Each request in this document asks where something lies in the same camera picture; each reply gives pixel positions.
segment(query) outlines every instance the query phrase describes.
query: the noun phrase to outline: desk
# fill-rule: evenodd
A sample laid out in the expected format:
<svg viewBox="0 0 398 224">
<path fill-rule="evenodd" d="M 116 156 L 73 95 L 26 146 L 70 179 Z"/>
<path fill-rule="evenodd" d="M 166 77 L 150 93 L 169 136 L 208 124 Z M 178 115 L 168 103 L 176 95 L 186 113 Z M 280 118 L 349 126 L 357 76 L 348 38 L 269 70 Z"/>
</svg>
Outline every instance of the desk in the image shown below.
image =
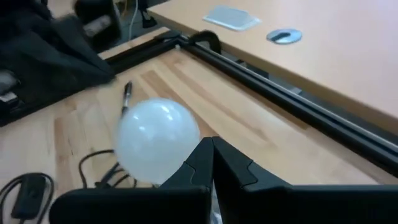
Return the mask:
<svg viewBox="0 0 398 224">
<path fill-rule="evenodd" d="M 165 30 L 117 46 L 101 57 Z M 187 52 L 171 50 L 120 73 L 109 85 L 82 91 L 2 127 L 0 185 L 22 173 L 45 172 L 56 181 L 55 197 L 80 188 L 79 160 L 114 147 L 123 89 L 129 80 L 134 84 L 131 105 L 151 97 L 173 99 L 193 113 L 202 137 L 220 135 L 291 184 L 398 184 L 395 177 L 224 73 Z M 114 163 L 113 156 L 88 160 L 83 168 L 88 185 L 94 186 Z M 7 200 L 5 214 L 11 212 L 15 193 Z"/>
<path fill-rule="evenodd" d="M 246 10 L 262 23 L 235 32 L 202 18 L 217 5 Z M 186 34 L 212 30 L 225 51 L 280 76 L 392 133 L 398 133 L 398 2 L 395 0 L 173 0 L 149 8 Z M 275 29 L 303 32 L 300 42 L 266 40 Z"/>
</svg>

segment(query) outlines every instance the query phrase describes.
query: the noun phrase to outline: wire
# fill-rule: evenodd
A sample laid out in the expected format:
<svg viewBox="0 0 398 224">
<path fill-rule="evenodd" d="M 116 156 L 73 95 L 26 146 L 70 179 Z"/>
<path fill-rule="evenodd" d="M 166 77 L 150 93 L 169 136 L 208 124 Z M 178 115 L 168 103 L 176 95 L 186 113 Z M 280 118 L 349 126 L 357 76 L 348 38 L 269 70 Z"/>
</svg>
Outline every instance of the wire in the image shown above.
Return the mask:
<svg viewBox="0 0 398 224">
<path fill-rule="evenodd" d="M 129 177 L 130 177 L 129 174 L 126 174 L 126 175 L 122 176 L 118 181 L 116 181 L 116 182 L 112 185 L 112 187 L 118 186 L 122 181 L 126 180 L 126 179 L 129 178 Z M 137 185 L 137 183 L 136 183 L 136 180 L 134 179 L 134 185 L 133 185 L 132 187 L 133 187 L 133 188 L 136 188 L 136 185 Z"/>
<path fill-rule="evenodd" d="M 84 175 L 84 173 L 83 173 L 83 169 L 82 169 L 83 163 L 84 163 L 87 159 L 89 159 L 89 158 L 91 158 L 91 157 L 93 157 L 93 156 L 97 156 L 97 155 L 100 155 L 100 154 L 106 154 L 106 153 L 114 153 L 114 150 L 113 150 L 113 149 L 107 149 L 107 150 L 101 150 L 101 151 L 97 151 L 97 152 L 92 152 L 92 153 L 88 154 L 87 156 L 83 157 L 83 158 L 80 160 L 79 165 L 78 165 L 78 170 L 79 170 L 79 175 L 80 175 L 81 182 L 82 182 L 82 184 L 83 184 L 83 188 L 84 188 L 84 189 L 87 189 L 88 186 L 87 186 L 86 177 L 85 177 L 85 175 Z M 110 179 L 112 179 L 112 177 L 113 177 L 115 174 L 124 171 L 123 169 L 118 169 L 118 167 L 119 167 L 119 163 L 117 162 L 117 163 L 115 163 L 115 165 L 112 166 L 112 168 L 110 168 L 110 170 L 108 170 L 108 171 L 105 173 L 105 175 L 103 176 L 103 178 L 101 179 L 101 181 L 98 182 L 98 183 L 96 183 L 96 188 L 106 188 L 106 187 L 108 187 L 108 186 L 109 186 L 108 181 L 109 181 Z M 115 184 L 113 184 L 112 186 L 109 186 L 109 187 L 116 187 L 117 185 L 119 185 L 122 181 L 124 181 L 124 180 L 125 180 L 126 178 L 128 178 L 128 177 L 130 177 L 129 174 L 126 174 L 126 175 L 122 176 L 119 180 L 116 181 Z M 136 188 L 136 187 L 137 187 L 137 180 L 134 179 L 134 178 L 132 178 L 132 179 L 133 179 L 133 181 L 134 181 L 134 184 L 133 184 L 132 187 L 133 187 L 133 188 Z"/>
<path fill-rule="evenodd" d="M 86 180 L 85 175 L 83 174 L 83 171 L 82 171 L 82 169 L 81 169 L 81 165 L 82 165 L 87 159 L 89 159 L 89 158 L 91 158 L 91 157 L 93 157 L 93 156 L 100 155 L 100 154 L 105 154 L 105 153 L 113 153 L 113 152 L 114 152 L 113 149 L 107 149 L 107 150 L 97 151 L 97 152 L 93 152 L 93 153 L 88 154 L 87 156 L 83 157 L 83 158 L 80 160 L 79 165 L 78 165 L 78 168 L 79 168 L 79 175 L 80 175 L 81 182 L 82 182 L 82 184 L 83 184 L 83 188 L 84 188 L 84 189 L 87 188 L 87 180 Z"/>
<path fill-rule="evenodd" d="M 138 0 L 136 0 L 136 9 L 134 10 L 134 14 L 132 15 L 132 18 L 131 18 L 131 22 L 130 22 L 130 26 L 129 26 L 129 39 L 127 41 L 131 40 L 131 29 L 132 29 L 132 25 L 134 23 L 134 19 L 136 18 L 136 15 L 137 15 L 137 11 L 138 11 Z"/>
<path fill-rule="evenodd" d="M 23 178 L 24 178 L 25 176 L 27 176 L 27 175 L 40 175 L 40 176 L 44 177 L 45 179 L 47 179 L 48 182 L 50 183 L 50 192 L 49 192 L 49 196 L 47 197 L 47 201 L 45 202 L 45 204 L 44 204 L 44 206 L 43 206 L 42 212 L 39 214 L 39 217 L 37 218 L 37 223 L 38 223 L 38 224 L 42 222 L 43 217 L 44 217 L 46 211 L 49 209 L 49 206 L 50 206 L 50 204 L 51 204 L 52 197 L 53 197 L 53 195 L 54 195 L 54 188 L 55 188 L 55 186 L 54 186 L 54 181 L 53 181 L 53 179 L 52 179 L 49 175 L 43 174 L 43 173 L 40 173 L 40 172 L 39 172 L 39 173 L 22 174 L 22 175 L 20 175 L 20 176 L 18 176 L 18 177 L 16 177 L 16 178 L 12 179 L 10 182 L 8 182 L 8 183 L 0 190 L 0 197 L 1 197 L 1 200 L 0 200 L 0 224 L 3 224 L 3 223 L 4 223 L 4 222 L 3 222 L 3 219 L 2 219 L 2 215 L 3 215 L 2 213 L 3 213 L 3 210 L 4 210 L 4 203 L 5 203 L 5 201 L 6 201 L 7 195 L 8 195 L 17 185 L 19 185 L 20 183 L 22 183 Z"/>
</svg>

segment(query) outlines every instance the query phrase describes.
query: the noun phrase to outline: white cable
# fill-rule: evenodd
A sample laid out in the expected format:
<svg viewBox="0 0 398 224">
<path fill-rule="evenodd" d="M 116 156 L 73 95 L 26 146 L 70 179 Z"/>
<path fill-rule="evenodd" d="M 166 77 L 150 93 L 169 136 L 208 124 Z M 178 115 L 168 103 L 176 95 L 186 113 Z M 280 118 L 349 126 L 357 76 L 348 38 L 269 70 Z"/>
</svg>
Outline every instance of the white cable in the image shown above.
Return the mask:
<svg viewBox="0 0 398 224">
<path fill-rule="evenodd" d="M 131 40 L 131 28 L 134 23 L 134 19 L 136 18 L 137 11 L 138 11 L 138 0 L 136 0 L 136 9 L 134 10 L 134 14 L 132 15 L 132 18 L 131 18 L 131 22 L 130 22 L 130 26 L 129 26 L 129 39 L 127 41 Z"/>
</svg>

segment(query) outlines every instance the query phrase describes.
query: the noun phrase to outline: frosted glass bulb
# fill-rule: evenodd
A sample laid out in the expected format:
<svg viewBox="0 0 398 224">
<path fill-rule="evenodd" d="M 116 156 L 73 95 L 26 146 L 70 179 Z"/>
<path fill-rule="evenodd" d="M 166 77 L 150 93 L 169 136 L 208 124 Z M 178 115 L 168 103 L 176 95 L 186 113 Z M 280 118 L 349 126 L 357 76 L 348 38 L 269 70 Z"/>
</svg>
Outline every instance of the frosted glass bulb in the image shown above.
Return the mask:
<svg viewBox="0 0 398 224">
<path fill-rule="evenodd" d="M 115 153 L 132 177 L 163 184 L 199 141 L 199 128 L 189 110 L 172 100 L 152 98 L 123 116 Z"/>
</svg>

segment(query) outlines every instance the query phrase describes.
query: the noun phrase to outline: wooden table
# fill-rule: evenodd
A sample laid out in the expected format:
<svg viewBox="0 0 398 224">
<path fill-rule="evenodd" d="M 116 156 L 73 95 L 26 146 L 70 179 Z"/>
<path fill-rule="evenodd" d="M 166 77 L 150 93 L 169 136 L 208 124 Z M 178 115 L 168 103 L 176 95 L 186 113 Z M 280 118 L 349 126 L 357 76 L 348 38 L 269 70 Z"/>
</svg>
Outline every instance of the wooden table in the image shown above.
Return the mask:
<svg viewBox="0 0 398 224">
<path fill-rule="evenodd" d="M 262 23 L 236 32 L 204 21 L 215 6 L 245 10 Z M 225 51 L 324 100 L 398 134 L 398 1 L 173 0 L 149 8 L 156 19 L 186 34 L 212 30 Z M 281 28 L 303 38 L 276 45 Z"/>
<path fill-rule="evenodd" d="M 164 31 L 122 44 L 101 57 Z M 395 177 L 225 74 L 184 51 L 171 50 L 120 73 L 109 85 L 82 91 L 0 128 L 0 186 L 19 174 L 45 172 L 56 181 L 55 197 L 81 188 L 79 160 L 114 147 L 123 88 L 129 80 L 134 84 L 131 105 L 151 97 L 173 99 L 193 113 L 202 137 L 220 135 L 291 184 L 398 184 Z M 114 163 L 110 155 L 88 160 L 83 167 L 88 185 L 93 187 Z M 131 186 L 130 181 L 121 187 Z M 14 190 L 7 199 L 7 218 L 15 194 Z"/>
</svg>

